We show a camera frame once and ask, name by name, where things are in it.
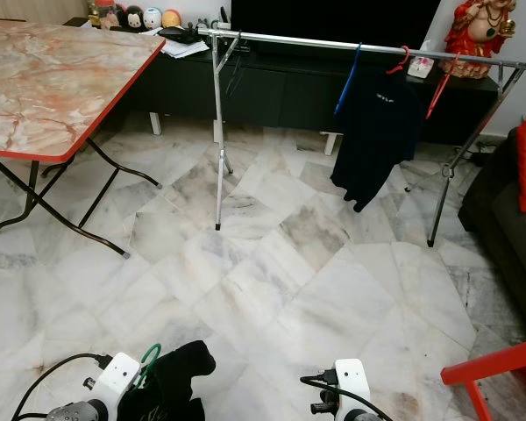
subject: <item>metal rack pole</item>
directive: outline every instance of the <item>metal rack pole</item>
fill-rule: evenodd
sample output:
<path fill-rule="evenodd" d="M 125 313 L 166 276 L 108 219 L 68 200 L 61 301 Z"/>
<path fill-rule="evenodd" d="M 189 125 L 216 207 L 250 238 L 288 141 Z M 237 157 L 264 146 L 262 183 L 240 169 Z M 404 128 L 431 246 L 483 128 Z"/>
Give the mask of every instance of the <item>metal rack pole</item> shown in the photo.
<path fill-rule="evenodd" d="M 230 172 L 230 174 L 232 173 L 232 169 L 231 169 L 230 163 L 228 162 L 228 157 L 226 156 L 225 145 L 224 145 L 224 132 L 223 132 L 223 127 L 222 127 L 222 105 L 221 105 L 221 98 L 220 98 L 220 80 L 219 80 L 218 75 L 220 73 L 220 70 L 224 66 L 224 64 L 226 64 L 226 62 L 230 58 L 234 47 L 238 43 L 239 32 L 215 30 L 215 29 L 209 29 L 209 28 L 199 28 L 198 33 L 200 35 L 208 35 L 212 39 L 212 68 L 213 68 L 213 73 L 214 73 L 214 83 L 215 83 L 214 90 L 215 90 L 215 100 L 216 100 L 216 106 L 217 106 L 216 130 L 218 131 L 218 133 L 215 133 L 215 137 L 218 135 L 218 143 L 220 145 L 220 158 L 218 162 L 216 228 L 217 230 L 220 230 L 220 220 L 221 220 L 221 214 L 222 214 L 222 188 L 223 188 L 223 177 L 224 177 L 224 164 L 228 168 L 228 171 Z M 218 38 L 234 39 L 230 47 L 224 54 L 223 59 L 220 62 L 218 61 L 218 51 L 217 51 Z M 341 49 L 341 50 L 354 50 L 357 48 L 357 46 L 359 46 L 358 44 L 351 44 L 351 43 L 346 43 L 346 42 L 323 41 L 320 39 L 280 37 L 280 36 L 275 36 L 275 35 L 264 35 L 260 33 L 249 33 L 249 32 L 242 32 L 241 38 L 253 40 L 253 41 L 274 42 L 278 44 L 291 44 L 291 45 L 298 45 L 298 46 L 315 46 L 315 47 L 322 47 L 322 48 L 335 48 L 335 49 Z M 405 55 L 408 53 L 407 50 L 403 48 L 394 48 L 391 46 L 361 45 L 360 50 L 367 51 L 367 52 L 373 52 L 373 53 L 399 54 L 399 55 Z M 456 57 L 455 54 L 428 52 L 428 51 L 421 51 L 421 50 L 409 50 L 409 55 L 429 57 L 435 60 L 453 60 Z M 440 222 L 440 217 L 442 215 L 442 210 L 444 208 L 444 201 L 446 199 L 446 193 L 448 192 L 448 188 L 450 187 L 450 181 L 454 176 L 454 168 L 458 165 L 459 161 L 462 159 L 462 157 L 467 152 L 469 147 L 475 141 L 477 136 L 479 136 L 479 134 L 481 133 L 481 130 L 483 130 L 483 128 L 488 123 L 488 121 L 491 119 L 491 117 L 499 109 L 499 106 L 501 105 L 501 103 L 504 101 L 508 93 L 515 86 L 516 82 L 518 82 L 518 80 L 522 76 L 522 73 L 524 73 L 524 71 L 526 70 L 526 62 L 520 62 L 520 61 L 503 61 L 499 59 L 487 59 L 484 57 L 477 57 L 477 56 L 471 56 L 471 55 L 460 56 L 460 60 L 499 66 L 499 96 L 498 96 L 497 101 L 493 105 L 493 107 L 491 107 L 491 110 L 489 110 L 487 115 L 483 118 L 481 123 L 476 128 L 475 132 L 473 132 L 472 135 L 468 138 L 468 140 L 462 146 L 462 148 L 457 153 L 457 155 L 454 157 L 454 159 L 450 163 L 447 163 L 443 166 L 442 174 L 444 177 L 444 184 L 440 190 L 440 195 L 438 197 L 438 202 L 437 202 L 437 208 L 435 209 L 435 216 L 433 218 L 433 224 L 430 230 L 430 236 L 427 239 L 427 245 L 429 247 L 434 246 L 435 237 L 437 235 L 438 223 Z M 515 69 L 513 74 L 508 78 L 504 87 L 502 87 L 503 67 Z"/>

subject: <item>blue clothes hanger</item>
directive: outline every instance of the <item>blue clothes hanger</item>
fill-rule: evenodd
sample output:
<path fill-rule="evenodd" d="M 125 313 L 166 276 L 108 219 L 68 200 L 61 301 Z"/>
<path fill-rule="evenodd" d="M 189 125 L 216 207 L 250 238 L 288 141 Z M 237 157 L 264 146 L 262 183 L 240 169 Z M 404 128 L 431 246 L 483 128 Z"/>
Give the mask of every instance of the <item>blue clothes hanger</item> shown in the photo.
<path fill-rule="evenodd" d="M 349 87 L 351 86 L 352 79 L 354 79 L 354 74 L 357 71 L 357 62 L 359 61 L 361 46 L 362 46 L 362 42 L 359 44 L 359 46 L 357 46 L 357 52 L 354 54 L 354 63 L 352 64 L 351 73 L 349 74 L 347 83 L 345 84 L 345 87 L 343 88 L 343 92 L 341 92 L 341 97 L 339 98 L 339 101 L 337 102 L 337 106 L 335 107 L 335 114 L 338 114 L 341 111 L 341 107 L 343 107 L 343 103 L 345 102 L 345 97 L 347 96 L 347 92 L 349 91 Z"/>

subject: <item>hanging shirt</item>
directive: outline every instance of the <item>hanging shirt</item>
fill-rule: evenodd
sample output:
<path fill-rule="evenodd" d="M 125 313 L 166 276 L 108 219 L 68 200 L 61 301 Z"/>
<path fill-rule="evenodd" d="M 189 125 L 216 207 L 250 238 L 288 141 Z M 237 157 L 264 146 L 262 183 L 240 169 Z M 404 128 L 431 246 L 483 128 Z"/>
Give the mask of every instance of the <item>hanging shirt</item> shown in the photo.
<path fill-rule="evenodd" d="M 347 190 L 360 212 L 376 196 L 395 164 L 413 159 L 424 109 L 400 71 L 357 67 L 338 122 L 345 135 L 331 180 Z"/>

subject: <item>statue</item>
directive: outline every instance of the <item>statue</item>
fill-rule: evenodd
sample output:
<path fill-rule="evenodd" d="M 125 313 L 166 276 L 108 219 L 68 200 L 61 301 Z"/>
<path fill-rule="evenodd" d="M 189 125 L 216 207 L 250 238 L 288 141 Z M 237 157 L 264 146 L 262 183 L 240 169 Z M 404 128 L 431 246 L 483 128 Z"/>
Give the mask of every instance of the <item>statue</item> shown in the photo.
<path fill-rule="evenodd" d="M 444 39 L 446 52 L 460 55 L 491 57 L 499 53 L 505 39 L 515 33 L 515 22 L 508 13 L 516 7 L 516 0 L 468 0 L 454 11 L 454 22 Z M 452 67 L 452 60 L 441 61 L 440 67 L 457 77 L 486 77 L 491 66 L 460 61 Z"/>

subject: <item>marble floor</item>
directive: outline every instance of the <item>marble floor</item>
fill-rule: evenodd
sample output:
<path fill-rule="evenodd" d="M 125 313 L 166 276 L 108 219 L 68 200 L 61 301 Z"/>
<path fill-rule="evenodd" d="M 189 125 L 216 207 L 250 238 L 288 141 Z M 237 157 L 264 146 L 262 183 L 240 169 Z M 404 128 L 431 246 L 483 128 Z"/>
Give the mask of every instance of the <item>marble floor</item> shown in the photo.
<path fill-rule="evenodd" d="M 335 359 L 360 358 L 372 401 L 394 420 L 476 419 L 442 367 L 526 340 L 526 326 L 494 264 L 457 218 L 477 174 L 460 164 L 435 247 L 425 246 L 448 146 L 421 145 L 360 213 L 329 176 L 335 154 L 313 132 L 227 125 L 233 175 L 224 179 L 222 231 L 214 231 L 217 147 L 210 121 L 147 115 L 98 135 L 112 158 L 144 170 L 162 190 L 120 175 L 87 228 L 131 252 L 123 260 L 36 209 L 0 233 L 0 420 L 56 361 L 87 351 L 137 359 L 203 339 L 214 374 L 193 390 L 208 420 L 312 416 L 318 390 L 298 382 Z M 26 179 L 28 165 L 12 161 Z M 76 220 L 110 168 L 90 150 L 47 195 Z M 426 175 L 411 193 L 403 189 Z M 39 185 L 45 180 L 39 178 Z M 24 196 L 0 175 L 0 220 Z M 97 374 L 87 361 L 59 370 L 26 410 L 73 402 Z M 495 420 L 526 420 L 526 385 L 481 382 Z"/>

